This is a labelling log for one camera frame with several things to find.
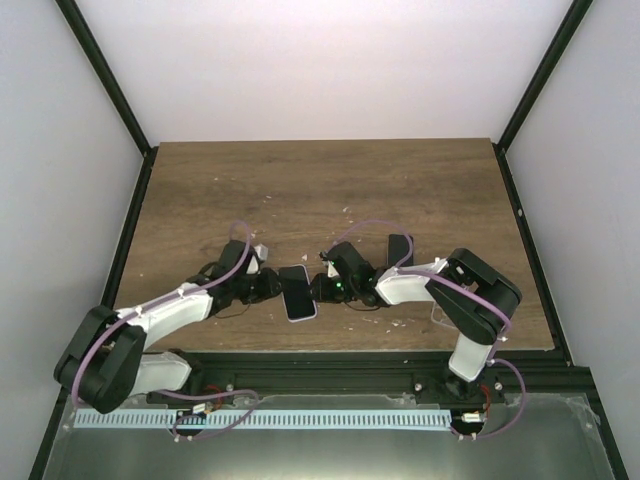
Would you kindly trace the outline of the clear magsafe phone case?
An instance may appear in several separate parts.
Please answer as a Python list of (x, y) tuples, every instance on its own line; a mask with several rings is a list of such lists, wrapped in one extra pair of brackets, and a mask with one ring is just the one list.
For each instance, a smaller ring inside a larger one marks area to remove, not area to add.
[(450, 318), (445, 314), (444, 310), (437, 303), (432, 304), (430, 319), (434, 324), (438, 326), (446, 327), (449, 329), (455, 328)]

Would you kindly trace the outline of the small grey-edged phone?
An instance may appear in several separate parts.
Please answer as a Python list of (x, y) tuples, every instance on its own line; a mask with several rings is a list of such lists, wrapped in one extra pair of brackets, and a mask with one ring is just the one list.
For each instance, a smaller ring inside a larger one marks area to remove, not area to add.
[(410, 267), (414, 265), (414, 255), (409, 253), (409, 242), (402, 234), (390, 234), (387, 241), (387, 264)]

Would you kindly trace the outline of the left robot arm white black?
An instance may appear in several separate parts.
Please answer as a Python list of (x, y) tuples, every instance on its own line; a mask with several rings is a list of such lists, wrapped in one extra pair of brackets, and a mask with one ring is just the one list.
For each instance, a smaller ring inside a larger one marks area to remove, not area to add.
[(278, 276), (266, 267), (267, 258), (266, 246), (231, 240), (218, 260), (156, 299), (119, 310), (104, 305), (90, 309), (58, 360), (54, 379), (75, 404), (102, 414), (132, 396), (159, 390), (169, 390), (184, 404), (196, 402), (205, 381), (186, 357), (147, 350), (234, 302), (250, 306), (278, 296)]

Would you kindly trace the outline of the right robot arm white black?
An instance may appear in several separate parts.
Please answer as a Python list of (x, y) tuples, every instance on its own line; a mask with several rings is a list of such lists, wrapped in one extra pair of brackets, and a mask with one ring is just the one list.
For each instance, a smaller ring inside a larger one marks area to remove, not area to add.
[(511, 328), (523, 295), (504, 275), (466, 248), (446, 258), (406, 266), (407, 252), (396, 264), (375, 267), (349, 242), (320, 254), (327, 271), (310, 283), (310, 297), (320, 303), (358, 301), (371, 308), (405, 303), (437, 305), (458, 330), (444, 378), (447, 396), (458, 403), (480, 390), (480, 376), (496, 345)]

